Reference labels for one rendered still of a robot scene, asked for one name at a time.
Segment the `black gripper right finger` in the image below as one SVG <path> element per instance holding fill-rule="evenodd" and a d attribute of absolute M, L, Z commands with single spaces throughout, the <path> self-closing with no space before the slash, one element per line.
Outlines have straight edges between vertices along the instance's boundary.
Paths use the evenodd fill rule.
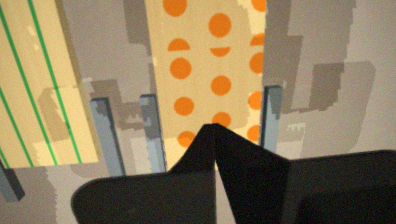
<path fill-rule="evenodd" d="M 219 124 L 215 161 L 236 224 L 295 224 L 308 195 L 396 184 L 396 151 L 283 158 Z"/>

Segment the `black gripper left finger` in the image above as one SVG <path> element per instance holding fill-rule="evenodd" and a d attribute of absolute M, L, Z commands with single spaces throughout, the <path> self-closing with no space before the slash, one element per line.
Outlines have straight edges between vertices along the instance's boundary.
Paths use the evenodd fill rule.
<path fill-rule="evenodd" d="M 217 224 L 211 124 L 168 172 L 93 179 L 70 201 L 78 224 Z"/>

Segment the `yellow flat strip with green lines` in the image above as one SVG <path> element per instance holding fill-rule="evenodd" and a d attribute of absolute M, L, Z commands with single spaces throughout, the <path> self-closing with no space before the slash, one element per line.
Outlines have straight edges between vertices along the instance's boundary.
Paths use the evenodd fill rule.
<path fill-rule="evenodd" d="M 61 0 L 0 0 L 5 168 L 102 158 Z"/>

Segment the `yellow strip with orange dots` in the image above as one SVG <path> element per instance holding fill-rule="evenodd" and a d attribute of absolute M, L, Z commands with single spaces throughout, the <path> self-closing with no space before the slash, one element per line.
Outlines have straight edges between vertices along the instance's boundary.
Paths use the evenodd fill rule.
<path fill-rule="evenodd" d="M 258 145 L 266 0 L 145 0 L 168 171 L 203 124 Z"/>

